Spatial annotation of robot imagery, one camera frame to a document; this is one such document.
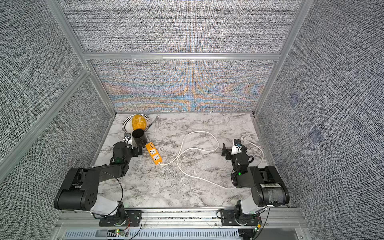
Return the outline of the orange power strip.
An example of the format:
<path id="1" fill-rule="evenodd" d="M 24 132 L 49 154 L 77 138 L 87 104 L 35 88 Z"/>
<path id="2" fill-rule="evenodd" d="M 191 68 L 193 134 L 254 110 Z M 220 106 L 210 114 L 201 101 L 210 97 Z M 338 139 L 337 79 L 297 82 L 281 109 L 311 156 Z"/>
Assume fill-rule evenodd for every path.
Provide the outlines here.
<path id="1" fill-rule="evenodd" d="M 162 157 L 160 156 L 159 152 L 157 151 L 155 145 L 153 143 L 147 143 L 146 149 L 150 154 L 151 159 L 155 163 L 155 165 L 158 165 L 162 162 Z"/>

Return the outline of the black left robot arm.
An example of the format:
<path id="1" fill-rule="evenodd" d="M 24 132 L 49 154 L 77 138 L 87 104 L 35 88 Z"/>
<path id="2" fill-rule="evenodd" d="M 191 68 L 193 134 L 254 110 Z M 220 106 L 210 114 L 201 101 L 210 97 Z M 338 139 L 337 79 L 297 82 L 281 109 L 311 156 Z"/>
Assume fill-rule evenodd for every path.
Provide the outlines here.
<path id="1" fill-rule="evenodd" d="M 123 200 L 112 201 L 98 192 L 99 183 L 110 179 L 116 180 L 122 188 L 120 178 L 128 172 L 130 160 L 142 153 L 142 146 L 118 142 L 113 145 L 113 157 L 108 165 L 71 168 L 55 197 L 55 208 L 90 212 L 99 220 L 100 227 L 138 227 L 142 223 L 142 211 L 127 211 Z"/>

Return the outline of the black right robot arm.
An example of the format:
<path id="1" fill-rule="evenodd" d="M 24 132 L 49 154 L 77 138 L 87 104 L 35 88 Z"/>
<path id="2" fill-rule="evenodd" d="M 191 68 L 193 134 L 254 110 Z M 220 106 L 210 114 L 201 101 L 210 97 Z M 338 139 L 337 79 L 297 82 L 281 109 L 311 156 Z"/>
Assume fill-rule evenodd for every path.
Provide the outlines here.
<path id="1" fill-rule="evenodd" d="M 231 161 L 231 181 L 237 189 L 250 189 L 251 195 L 239 200 L 233 210 L 219 210 L 223 226 L 257 226 L 262 223 L 261 213 L 268 207 L 287 205 L 290 195 L 276 167 L 251 166 L 254 157 L 247 148 L 235 140 L 231 149 L 223 145 L 222 156 Z"/>

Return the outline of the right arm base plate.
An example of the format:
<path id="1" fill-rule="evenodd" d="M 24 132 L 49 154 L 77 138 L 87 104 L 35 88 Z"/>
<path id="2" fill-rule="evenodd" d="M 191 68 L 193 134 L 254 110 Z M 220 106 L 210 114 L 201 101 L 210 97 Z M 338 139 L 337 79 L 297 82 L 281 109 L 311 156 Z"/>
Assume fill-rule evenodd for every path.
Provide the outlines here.
<path id="1" fill-rule="evenodd" d="M 223 226 L 258 226 L 262 223 L 260 214 L 245 215 L 238 210 L 219 209 L 216 212 Z"/>

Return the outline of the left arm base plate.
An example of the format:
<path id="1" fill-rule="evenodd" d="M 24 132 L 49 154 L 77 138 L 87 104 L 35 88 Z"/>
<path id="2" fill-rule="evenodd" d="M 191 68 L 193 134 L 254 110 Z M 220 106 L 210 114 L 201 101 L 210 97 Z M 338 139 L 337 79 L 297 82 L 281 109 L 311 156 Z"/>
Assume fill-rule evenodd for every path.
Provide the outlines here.
<path id="1" fill-rule="evenodd" d="M 101 217 L 99 227 L 139 227 L 141 225 L 142 211 L 125 210 L 125 215 Z"/>

